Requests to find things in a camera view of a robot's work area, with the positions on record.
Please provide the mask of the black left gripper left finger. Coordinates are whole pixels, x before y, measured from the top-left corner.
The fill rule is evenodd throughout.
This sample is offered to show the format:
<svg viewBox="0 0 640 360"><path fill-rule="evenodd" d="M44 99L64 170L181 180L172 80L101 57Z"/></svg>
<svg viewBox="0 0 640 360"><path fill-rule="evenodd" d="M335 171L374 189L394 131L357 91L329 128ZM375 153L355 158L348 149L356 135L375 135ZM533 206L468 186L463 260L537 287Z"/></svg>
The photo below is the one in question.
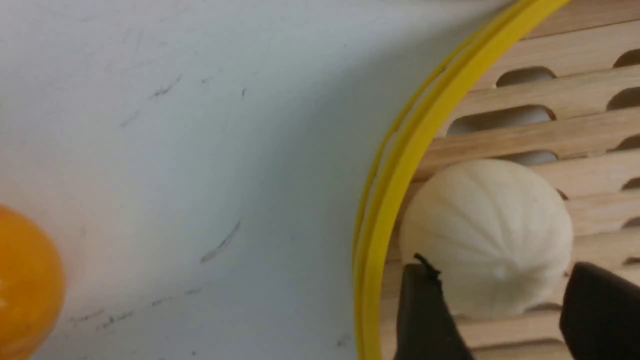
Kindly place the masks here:
<svg viewBox="0 0 640 360"><path fill-rule="evenodd" d="M441 272L419 253L404 265L395 360L473 360L444 298Z"/></svg>

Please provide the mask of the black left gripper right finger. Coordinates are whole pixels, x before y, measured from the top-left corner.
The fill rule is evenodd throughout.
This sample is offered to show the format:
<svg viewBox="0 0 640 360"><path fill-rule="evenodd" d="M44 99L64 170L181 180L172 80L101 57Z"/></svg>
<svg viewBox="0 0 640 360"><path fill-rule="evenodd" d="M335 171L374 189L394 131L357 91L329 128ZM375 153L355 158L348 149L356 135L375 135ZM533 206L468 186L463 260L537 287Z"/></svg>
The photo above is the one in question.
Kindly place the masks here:
<svg viewBox="0 0 640 360"><path fill-rule="evenodd" d="M638 360L640 287L596 264L577 262L559 328L574 360Z"/></svg>

